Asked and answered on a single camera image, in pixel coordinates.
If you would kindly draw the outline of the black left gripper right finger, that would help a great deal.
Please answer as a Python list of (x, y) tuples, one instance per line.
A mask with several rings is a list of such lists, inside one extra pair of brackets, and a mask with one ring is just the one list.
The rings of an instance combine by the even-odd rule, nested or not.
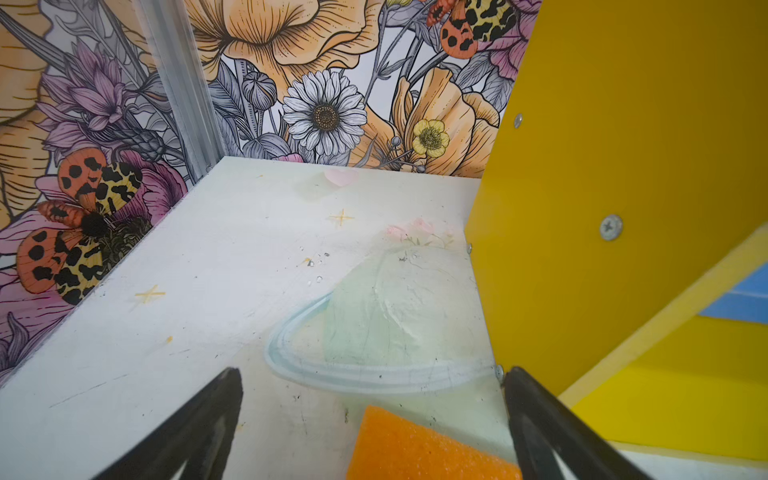
[(525, 479), (646, 479), (648, 475), (581, 421), (526, 370), (514, 367), (502, 388), (519, 468)]

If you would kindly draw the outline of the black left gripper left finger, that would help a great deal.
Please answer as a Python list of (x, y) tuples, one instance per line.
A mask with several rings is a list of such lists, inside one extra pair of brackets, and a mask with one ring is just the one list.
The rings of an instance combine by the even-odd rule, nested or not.
[(240, 370), (228, 367), (98, 479), (221, 479), (243, 400)]

